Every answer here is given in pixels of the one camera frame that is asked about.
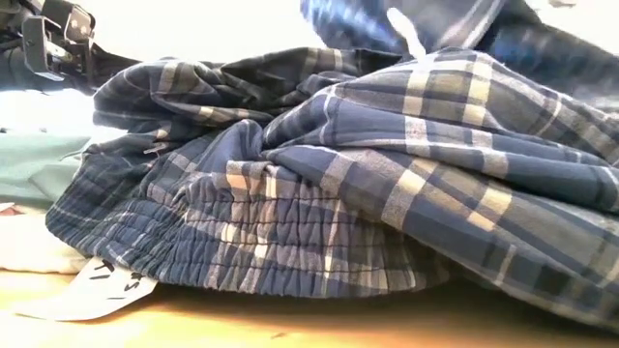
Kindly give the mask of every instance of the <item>white drawstring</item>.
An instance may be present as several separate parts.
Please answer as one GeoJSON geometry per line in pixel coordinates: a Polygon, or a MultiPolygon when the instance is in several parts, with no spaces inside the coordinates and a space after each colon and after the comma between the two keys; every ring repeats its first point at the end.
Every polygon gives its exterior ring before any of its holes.
{"type": "Polygon", "coordinates": [[[405,16],[400,10],[391,8],[387,10],[387,18],[391,22],[391,25],[406,39],[408,44],[408,53],[415,58],[420,59],[426,55],[426,49],[419,41],[417,30],[415,25],[405,16]]]}

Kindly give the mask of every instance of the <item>wooden surface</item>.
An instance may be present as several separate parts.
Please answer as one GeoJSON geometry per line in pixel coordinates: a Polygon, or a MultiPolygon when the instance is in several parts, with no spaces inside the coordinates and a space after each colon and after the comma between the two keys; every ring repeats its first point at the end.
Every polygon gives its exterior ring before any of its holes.
{"type": "Polygon", "coordinates": [[[618,347],[501,294],[452,284],[362,301],[301,301],[160,285],[101,320],[14,316],[11,303],[60,292],[70,276],[0,272],[0,347],[618,347]]]}

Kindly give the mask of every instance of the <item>white fabric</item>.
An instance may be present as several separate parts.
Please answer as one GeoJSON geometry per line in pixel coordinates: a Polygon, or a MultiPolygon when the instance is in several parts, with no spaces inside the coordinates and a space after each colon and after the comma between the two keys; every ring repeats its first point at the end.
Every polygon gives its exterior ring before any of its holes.
{"type": "Polygon", "coordinates": [[[0,217],[0,269],[77,274],[88,259],[54,237],[45,215],[0,217]]]}

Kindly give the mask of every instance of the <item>shirred fabric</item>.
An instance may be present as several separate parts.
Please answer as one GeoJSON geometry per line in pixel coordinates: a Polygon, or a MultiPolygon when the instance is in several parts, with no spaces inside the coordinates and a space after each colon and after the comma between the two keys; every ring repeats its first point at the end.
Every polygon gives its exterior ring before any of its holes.
{"type": "Polygon", "coordinates": [[[95,96],[91,146],[47,214],[78,250],[163,282],[298,297],[471,272],[619,329],[617,119],[446,48],[164,60],[95,96]]]}

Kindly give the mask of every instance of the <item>pile of clothes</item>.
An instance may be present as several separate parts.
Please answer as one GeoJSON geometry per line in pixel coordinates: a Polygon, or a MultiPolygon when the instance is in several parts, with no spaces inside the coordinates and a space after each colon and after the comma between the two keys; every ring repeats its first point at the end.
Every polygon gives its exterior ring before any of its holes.
{"type": "Polygon", "coordinates": [[[619,61],[522,1],[303,0],[330,48],[112,77],[46,215],[161,282],[303,298],[466,277],[619,331],[619,61]],[[391,24],[407,17],[427,54],[391,24]]]}

